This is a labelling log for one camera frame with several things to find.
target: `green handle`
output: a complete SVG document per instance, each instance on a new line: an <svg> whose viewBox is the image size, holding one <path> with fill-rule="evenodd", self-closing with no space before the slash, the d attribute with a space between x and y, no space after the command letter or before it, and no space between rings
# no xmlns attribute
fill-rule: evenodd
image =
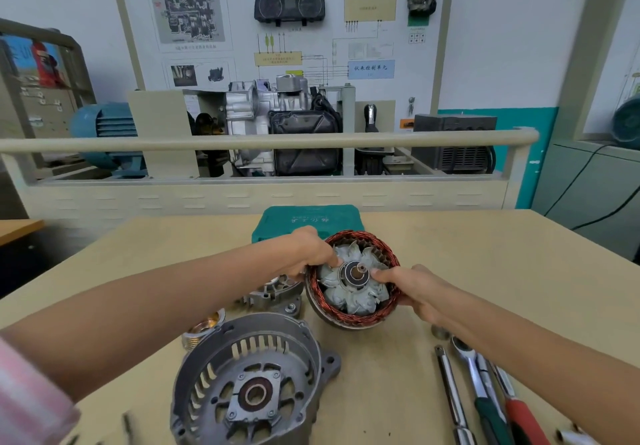
<svg viewBox="0 0 640 445"><path fill-rule="evenodd" d="M498 410L489 398L476 398L476 410L489 445L514 445L507 424L500 419Z"/></svg>

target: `beige rail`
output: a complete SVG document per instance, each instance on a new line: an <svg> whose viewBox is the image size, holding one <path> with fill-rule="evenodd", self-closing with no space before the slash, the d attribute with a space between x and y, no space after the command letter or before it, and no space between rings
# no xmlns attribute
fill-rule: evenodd
<svg viewBox="0 0 640 445"><path fill-rule="evenodd" d="M0 139L0 153L528 146L536 142L538 138L539 134L536 130L522 128L520 130L468 130L463 132L412 132L408 134L216 135L187 139L142 139L140 137Z"/></svg>

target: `white wall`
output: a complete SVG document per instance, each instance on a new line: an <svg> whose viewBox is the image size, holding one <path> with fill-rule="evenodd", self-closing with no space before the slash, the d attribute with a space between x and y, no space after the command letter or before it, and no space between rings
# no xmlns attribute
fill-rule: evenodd
<svg viewBox="0 0 640 445"><path fill-rule="evenodd" d="M453 0L441 109L557 106L585 0Z"/></svg>
<svg viewBox="0 0 640 445"><path fill-rule="evenodd" d="M584 0L454 0L440 108L553 107ZM0 0L0 17L83 47L99 102L136 87L115 0Z"/></svg>
<svg viewBox="0 0 640 445"><path fill-rule="evenodd" d="M624 90L623 94L623 89L640 44L639 4L640 0L626 0L622 8L596 94L584 123L585 134L608 134L611 131L613 113L627 97L628 90Z"/></svg>
<svg viewBox="0 0 640 445"><path fill-rule="evenodd" d="M0 18L75 38L98 102L124 102L137 87L115 0L0 0Z"/></svg>

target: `person's right arm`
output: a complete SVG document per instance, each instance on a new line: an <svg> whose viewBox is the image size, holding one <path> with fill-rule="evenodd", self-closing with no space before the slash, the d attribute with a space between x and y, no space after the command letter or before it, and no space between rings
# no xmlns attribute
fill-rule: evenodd
<svg viewBox="0 0 640 445"><path fill-rule="evenodd" d="M452 286L422 265L373 275L402 303L505 369L602 445L640 443L640 369Z"/></svg>

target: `hand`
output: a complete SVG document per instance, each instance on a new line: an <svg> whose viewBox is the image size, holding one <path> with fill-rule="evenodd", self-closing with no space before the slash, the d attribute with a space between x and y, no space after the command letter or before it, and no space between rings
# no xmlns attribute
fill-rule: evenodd
<svg viewBox="0 0 640 445"><path fill-rule="evenodd" d="M294 280L304 280L306 266L328 264L332 268L340 266L342 261L331 245L318 236L313 226L303 226L288 235L296 255L296 263L286 268L285 273Z"/></svg>
<svg viewBox="0 0 640 445"><path fill-rule="evenodd" d="M421 264L413 265L411 270L402 266L388 270L373 270L371 276L382 283L394 283L403 292L399 305L411 305L422 320L441 325L442 314L431 302L439 289L451 285L447 281Z"/></svg>

